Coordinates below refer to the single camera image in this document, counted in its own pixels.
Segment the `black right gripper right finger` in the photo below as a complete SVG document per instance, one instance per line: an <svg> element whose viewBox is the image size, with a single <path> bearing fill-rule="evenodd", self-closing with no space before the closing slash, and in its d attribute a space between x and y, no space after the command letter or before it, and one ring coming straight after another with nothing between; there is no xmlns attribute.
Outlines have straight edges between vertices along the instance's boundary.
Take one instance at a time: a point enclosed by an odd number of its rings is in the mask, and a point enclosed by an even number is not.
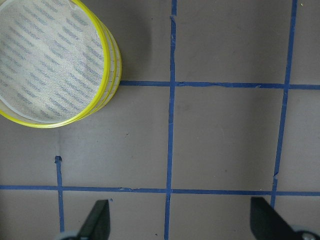
<svg viewBox="0 0 320 240"><path fill-rule="evenodd" d="M251 197L250 230L256 240L303 240L307 231L294 231L263 197Z"/></svg>

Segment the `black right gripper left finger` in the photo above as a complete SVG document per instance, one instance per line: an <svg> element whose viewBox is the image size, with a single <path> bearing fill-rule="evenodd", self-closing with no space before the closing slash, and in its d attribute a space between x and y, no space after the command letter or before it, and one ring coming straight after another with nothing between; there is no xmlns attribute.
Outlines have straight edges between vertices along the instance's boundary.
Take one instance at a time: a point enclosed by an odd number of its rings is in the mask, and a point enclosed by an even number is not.
<svg viewBox="0 0 320 240"><path fill-rule="evenodd" d="M77 240L108 240L111 232L109 201L97 200L80 228Z"/></svg>

